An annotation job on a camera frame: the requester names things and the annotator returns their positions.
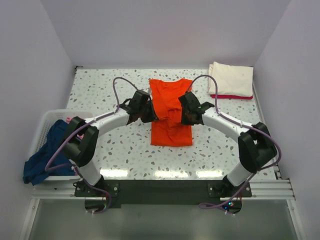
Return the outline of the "orange t-shirt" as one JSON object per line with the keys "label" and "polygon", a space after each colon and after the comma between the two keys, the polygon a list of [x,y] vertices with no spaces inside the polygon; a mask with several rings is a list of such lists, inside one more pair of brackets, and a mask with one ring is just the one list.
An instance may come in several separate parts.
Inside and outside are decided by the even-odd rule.
{"label": "orange t-shirt", "polygon": [[151,123],[151,144],[161,147],[189,147],[193,145],[192,127],[181,124],[182,106],[179,97],[185,94],[191,80],[150,79],[152,103],[157,121]]}

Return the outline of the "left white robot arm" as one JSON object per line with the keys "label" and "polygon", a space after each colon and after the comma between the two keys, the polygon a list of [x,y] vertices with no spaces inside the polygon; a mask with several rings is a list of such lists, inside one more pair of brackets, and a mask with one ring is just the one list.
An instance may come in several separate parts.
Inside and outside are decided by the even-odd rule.
{"label": "left white robot arm", "polygon": [[74,165],[77,174],[87,182],[86,191],[92,196],[99,196],[104,190],[103,176],[93,162],[99,137],[137,120],[150,123],[157,119],[150,94],[137,90],[132,98],[119,105],[115,113],[86,119],[73,117],[64,132],[61,152]]}

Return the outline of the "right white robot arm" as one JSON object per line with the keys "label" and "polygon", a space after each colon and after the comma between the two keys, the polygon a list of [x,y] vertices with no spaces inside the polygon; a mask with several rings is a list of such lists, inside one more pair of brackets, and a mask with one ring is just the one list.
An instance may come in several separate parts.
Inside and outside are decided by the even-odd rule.
{"label": "right white robot arm", "polygon": [[200,103],[192,92],[186,92],[178,100],[183,125],[214,128],[238,144],[239,163],[222,180],[222,189],[227,196],[235,196],[248,178],[276,157],[276,144],[265,124],[250,124],[223,114],[210,102]]}

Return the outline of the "folded pink t-shirt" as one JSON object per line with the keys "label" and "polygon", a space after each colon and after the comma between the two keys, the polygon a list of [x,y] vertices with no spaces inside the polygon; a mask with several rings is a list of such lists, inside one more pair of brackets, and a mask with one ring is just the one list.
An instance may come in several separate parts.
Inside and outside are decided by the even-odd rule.
{"label": "folded pink t-shirt", "polygon": [[252,100],[253,96],[238,96],[238,95],[215,95],[210,94],[210,97],[215,99],[216,97],[218,99],[237,99],[237,100]]}

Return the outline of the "folded cream t-shirt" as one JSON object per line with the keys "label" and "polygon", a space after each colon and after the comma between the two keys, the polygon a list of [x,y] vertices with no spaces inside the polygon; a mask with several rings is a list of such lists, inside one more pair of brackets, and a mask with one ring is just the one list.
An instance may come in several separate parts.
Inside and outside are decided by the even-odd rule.
{"label": "folded cream t-shirt", "polygon": [[234,66],[218,62],[209,65],[208,75],[217,83],[208,80],[209,95],[253,96],[253,72],[250,66]]}

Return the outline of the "light pink t-shirt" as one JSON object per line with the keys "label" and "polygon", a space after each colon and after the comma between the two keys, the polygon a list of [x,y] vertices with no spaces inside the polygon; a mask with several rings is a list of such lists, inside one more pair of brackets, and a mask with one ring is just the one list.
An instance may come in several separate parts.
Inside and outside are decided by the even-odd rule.
{"label": "light pink t-shirt", "polygon": [[[67,117],[67,118],[65,119],[65,122],[66,122],[67,124],[69,124],[69,123],[71,122],[71,120],[72,120],[71,117]],[[84,137],[84,135],[77,135],[77,137],[82,140],[83,137]]]}

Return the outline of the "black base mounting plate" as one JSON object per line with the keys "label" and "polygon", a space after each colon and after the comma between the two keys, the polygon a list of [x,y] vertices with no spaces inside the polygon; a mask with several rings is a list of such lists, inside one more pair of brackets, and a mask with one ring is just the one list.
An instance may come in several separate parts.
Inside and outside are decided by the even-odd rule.
{"label": "black base mounting plate", "polygon": [[251,186],[227,186],[222,180],[103,180],[91,188],[73,183],[74,196],[84,199],[87,211],[101,213],[123,205],[219,205],[238,213],[242,199],[252,197]]}

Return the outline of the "white plastic laundry basket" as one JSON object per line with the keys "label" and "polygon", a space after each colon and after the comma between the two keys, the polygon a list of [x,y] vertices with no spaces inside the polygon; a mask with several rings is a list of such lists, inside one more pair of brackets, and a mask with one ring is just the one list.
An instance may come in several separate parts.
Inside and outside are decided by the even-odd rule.
{"label": "white plastic laundry basket", "polygon": [[[53,124],[58,120],[66,121],[67,117],[80,117],[82,119],[91,118],[93,114],[89,111],[79,111],[79,110],[72,110],[72,109],[58,109],[58,110],[50,110],[46,112],[40,123],[37,127],[35,132],[35,136],[32,140],[31,148],[28,154],[29,158],[35,154],[47,141],[46,135],[49,129],[53,126]],[[54,161],[50,164],[51,168],[56,166],[66,164],[67,166],[70,165],[70,161],[62,154],[59,153],[58,156],[54,159]],[[49,176],[45,180],[47,181],[62,181],[62,180],[74,180],[77,179],[78,176]]]}

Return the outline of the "navy blue t-shirt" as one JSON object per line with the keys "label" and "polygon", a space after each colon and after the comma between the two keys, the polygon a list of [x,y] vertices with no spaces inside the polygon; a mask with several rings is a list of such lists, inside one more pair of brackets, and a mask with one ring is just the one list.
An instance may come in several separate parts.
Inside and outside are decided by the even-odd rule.
{"label": "navy blue t-shirt", "polygon": [[70,165],[53,171],[45,171],[45,167],[60,146],[64,132],[68,124],[62,120],[57,120],[49,129],[44,145],[24,163],[23,182],[33,186],[42,183],[50,176],[74,176],[75,172]]}

